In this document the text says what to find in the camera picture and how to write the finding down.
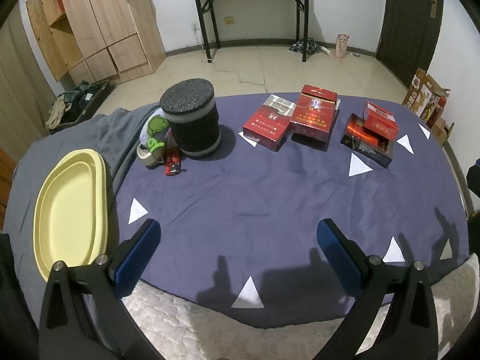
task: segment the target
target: navy blue bedsheet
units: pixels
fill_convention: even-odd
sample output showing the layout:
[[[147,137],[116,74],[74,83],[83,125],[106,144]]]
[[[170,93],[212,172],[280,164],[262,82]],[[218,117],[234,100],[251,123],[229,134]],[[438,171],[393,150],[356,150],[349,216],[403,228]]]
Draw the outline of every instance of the navy blue bedsheet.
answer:
[[[289,138],[273,152],[238,135],[267,96],[218,98],[222,144],[205,159],[183,158],[180,175],[167,177],[163,167],[149,170],[135,160],[116,199],[120,240],[146,218],[162,226],[143,280],[269,328],[342,317],[353,304],[316,243],[324,218],[366,255],[385,256],[393,237],[405,263],[422,261],[434,282],[465,261],[467,222],[457,185],[440,146],[433,135],[426,138],[411,111],[373,100],[394,113],[398,138],[407,134],[414,154],[395,143],[388,169],[356,154],[373,170],[349,177],[352,151],[340,140],[350,113],[361,115],[366,98],[339,96],[327,151]],[[134,198],[148,214],[128,224]],[[452,258],[440,260],[447,241]],[[260,299],[253,307],[263,308],[232,307],[251,281]]]

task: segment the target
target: blue gripper pad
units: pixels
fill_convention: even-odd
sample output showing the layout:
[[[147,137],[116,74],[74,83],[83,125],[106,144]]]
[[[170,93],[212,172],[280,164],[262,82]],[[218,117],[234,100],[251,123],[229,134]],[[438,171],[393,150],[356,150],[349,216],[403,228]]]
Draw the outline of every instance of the blue gripper pad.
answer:
[[[362,274],[326,220],[318,223],[317,243],[345,293],[357,298],[362,293]]]
[[[112,277],[113,294],[117,299],[133,292],[160,243],[161,235],[160,224],[153,219],[147,219],[131,239],[119,245],[119,249],[129,249],[125,250],[121,262],[116,264]]]

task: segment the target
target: white quilted mattress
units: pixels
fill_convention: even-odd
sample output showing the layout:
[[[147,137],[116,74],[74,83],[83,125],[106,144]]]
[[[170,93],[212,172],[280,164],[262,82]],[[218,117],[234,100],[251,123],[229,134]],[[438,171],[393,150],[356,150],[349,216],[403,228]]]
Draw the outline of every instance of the white quilted mattress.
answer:
[[[476,255],[432,287],[439,358],[461,335],[479,296]],[[166,360],[311,360],[342,319],[276,329],[256,329],[140,282],[124,304]],[[359,351],[374,342],[388,311],[381,307]]]

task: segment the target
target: table leg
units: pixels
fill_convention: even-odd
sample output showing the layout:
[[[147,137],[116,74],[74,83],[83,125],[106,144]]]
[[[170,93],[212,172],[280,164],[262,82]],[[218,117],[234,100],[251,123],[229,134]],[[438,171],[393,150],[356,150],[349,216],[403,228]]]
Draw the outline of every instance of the table leg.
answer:
[[[197,5],[198,21],[200,21],[200,30],[202,30],[203,47],[207,55],[207,62],[212,63],[212,55],[210,54],[210,45],[208,44],[208,35],[205,28],[205,20],[203,19],[202,3],[200,2],[200,0],[195,0],[195,4]]]
[[[303,0],[303,4],[305,6],[303,12],[303,56],[302,62],[307,61],[307,40],[308,40],[308,14],[309,14],[309,5],[310,0]]]
[[[295,42],[298,42],[300,39],[300,0],[296,0],[297,2],[297,35],[295,38]]]
[[[218,38],[217,20],[215,19],[215,12],[213,12],[213,1],[209,0],[208,7],[210,7],[210,15],[212,16],[213,32],[215,33],[215,41],[217,42],[217,49],[220,48],[220,39]]]

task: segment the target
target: open cabinet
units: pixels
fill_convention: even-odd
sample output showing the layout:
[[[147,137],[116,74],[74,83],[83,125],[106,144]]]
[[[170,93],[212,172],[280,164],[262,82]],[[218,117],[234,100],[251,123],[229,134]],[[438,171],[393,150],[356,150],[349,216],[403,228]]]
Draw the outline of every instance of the open cabinet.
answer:
[[[123,83],[155,72],[165,60],[150,0],[29,0],[30,23],[59,80]]]
[[[63,1],[28,0],[26,7],[38,46],[58,81],[83,58]]]

